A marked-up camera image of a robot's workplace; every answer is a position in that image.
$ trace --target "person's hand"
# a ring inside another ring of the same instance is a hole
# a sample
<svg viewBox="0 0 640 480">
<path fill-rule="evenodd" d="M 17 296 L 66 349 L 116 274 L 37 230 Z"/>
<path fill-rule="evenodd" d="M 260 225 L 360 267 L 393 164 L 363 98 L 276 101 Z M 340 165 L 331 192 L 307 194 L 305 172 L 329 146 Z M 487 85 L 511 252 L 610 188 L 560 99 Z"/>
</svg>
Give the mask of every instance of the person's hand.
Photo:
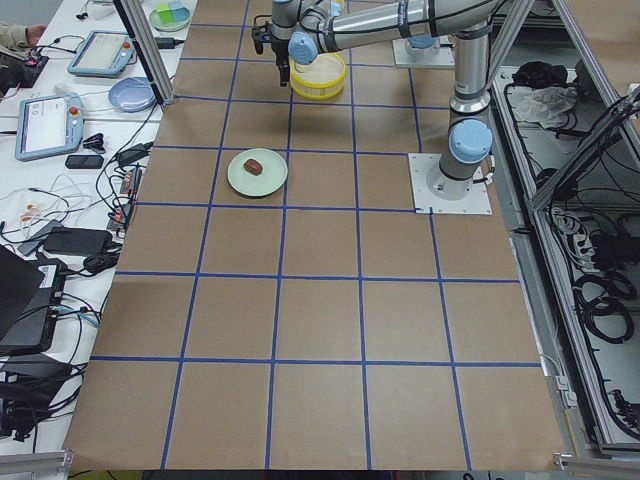
<svg viewBox="0 0 640 480">
<path fill-rule="evenodd" d="M 31 25 L 27 28 L 27 43 L 32 47 L 38 45 L 42 34 L 47 29 L 46 25 Z"/>
</svg>

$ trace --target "mounting plate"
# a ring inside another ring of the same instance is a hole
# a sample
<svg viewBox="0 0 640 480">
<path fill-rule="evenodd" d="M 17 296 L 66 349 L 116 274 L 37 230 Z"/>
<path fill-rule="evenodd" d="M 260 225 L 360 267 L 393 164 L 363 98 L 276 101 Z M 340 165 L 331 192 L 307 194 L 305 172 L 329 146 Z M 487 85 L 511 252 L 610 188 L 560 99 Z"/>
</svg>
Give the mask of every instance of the mounting plate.
<svg viewBox="0 0 640 480">
<path fill-rule="evenodd" d="M 409 168 L 411 186 L 413 188 L 413 204 L 416 213 L 457 214 L 457 215 L 491 215 L 491 203 L 484 183 L 474 183 L 469 194 L 461 200 L 451 201 L 438 197 L 427 186 L 428 172 L 437 166 L 440 154 L 410 153 Z M 474 179 L 483 177 L 478 168 Z"/>
<path fill-rule="evenodd" d="M 406 39 L 393 41 L 393 56 L 396 67 L 401 68 L 430 68 L 433 70 L 453 70 L 453 44 L 449 37 L 440 37 L 439 44 L 411 55 L 406 48 Z"/>
</svg>

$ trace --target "white cloth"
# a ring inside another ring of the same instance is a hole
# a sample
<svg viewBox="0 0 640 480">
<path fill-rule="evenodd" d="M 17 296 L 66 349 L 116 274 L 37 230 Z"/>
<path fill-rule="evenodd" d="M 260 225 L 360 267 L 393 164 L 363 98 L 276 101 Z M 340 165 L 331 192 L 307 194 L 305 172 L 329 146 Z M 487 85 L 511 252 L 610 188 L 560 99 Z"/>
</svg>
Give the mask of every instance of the white cloth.
<svg viewBox="0 0 640 480">
<path fill-rule="evenodd" d="M 513 113 L 519 122 L 539 123 L 543 128 L 561 127 L 566 123 L 562 114 L 574 107 L 577 98 L 573 88 L 542 88 L 525 96 Z"/>
</svg>

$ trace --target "laptop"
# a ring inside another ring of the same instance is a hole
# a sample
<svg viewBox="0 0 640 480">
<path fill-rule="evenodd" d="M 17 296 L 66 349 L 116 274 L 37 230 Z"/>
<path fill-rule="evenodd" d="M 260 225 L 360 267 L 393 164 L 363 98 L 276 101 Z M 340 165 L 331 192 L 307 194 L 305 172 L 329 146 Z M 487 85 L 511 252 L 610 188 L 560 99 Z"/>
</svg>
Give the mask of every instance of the laptop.
<svg viewBox="0 0 640 480">
<path fill-rule="evenodd" d="M 38 353 L 51 346 L 56 325 L 51 307 L 60 304 L 65 281 L 60 271 L 65 268 L 58 259 L 26 261 L 2 247 L 0 355 Z"/>
</svg>

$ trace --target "blue joint cap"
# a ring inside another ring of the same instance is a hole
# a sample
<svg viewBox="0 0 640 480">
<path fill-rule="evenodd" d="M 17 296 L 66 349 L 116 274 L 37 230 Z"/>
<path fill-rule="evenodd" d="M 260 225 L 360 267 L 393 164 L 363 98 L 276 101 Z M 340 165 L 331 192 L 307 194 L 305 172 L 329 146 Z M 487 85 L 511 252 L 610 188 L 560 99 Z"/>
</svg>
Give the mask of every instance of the blue joint cap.
<svg viewBox="0 0 640 480">
<path fill-rule="evenodd" d="M 331 16 L 332 17 L 339 17 L 340 15 L 342 15 L 342 5 L 340 5 L 338 2 L 331 2 Z"/>
<path fill-rule="evenodd" d="M 480 120 L 464 120 L 449 135 L 449 150 L 461 163 L 474 165 L 489 154 L 493 134 Z"/>
<path fill-rule="evenodd" d="M 436 38 L 431 35 L 416 35 L 415 37 L 409 38 L 409 44 L 413 48 L 429 48 L 432 47 L 436 43 Z"/>
<path fill-rule="evenodd" d="M 310 65 L 318 58 L 318 47 L 304 32 L 294 32 L 289 40 L 289 55 L 300 65 Z"/>
</svg>

